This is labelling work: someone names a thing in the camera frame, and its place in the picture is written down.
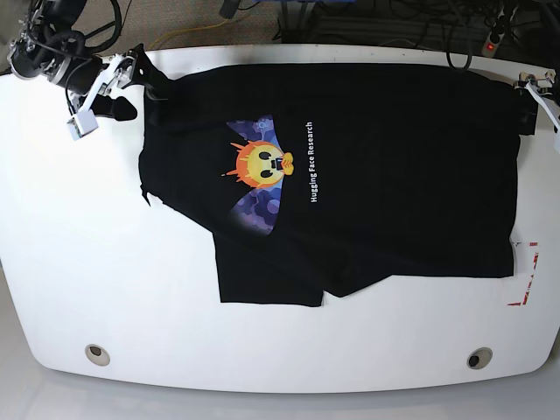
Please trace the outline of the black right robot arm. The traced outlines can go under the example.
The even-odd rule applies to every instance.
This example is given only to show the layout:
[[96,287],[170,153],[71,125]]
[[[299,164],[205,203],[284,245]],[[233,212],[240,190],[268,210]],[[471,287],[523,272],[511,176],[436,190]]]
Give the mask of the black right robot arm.
[[70,114],[67,126],[83,137],[98,127],[97,118],[131,121],[137,109],[126,99],[110,97],[114,88],[142,86],[153,101],[172,97],[172,81],[157,69],[139,44],[124,54],[99,56],[120,38],[124,18],[120,4],[110,3],[113,21],[92,32],[107,29],[109,39],[88,46],[89,36],[74,29],[85,9],[84,1],[31,1],[17,38],[10,42],[10,70],[22,80],[43,75],[64,89]]

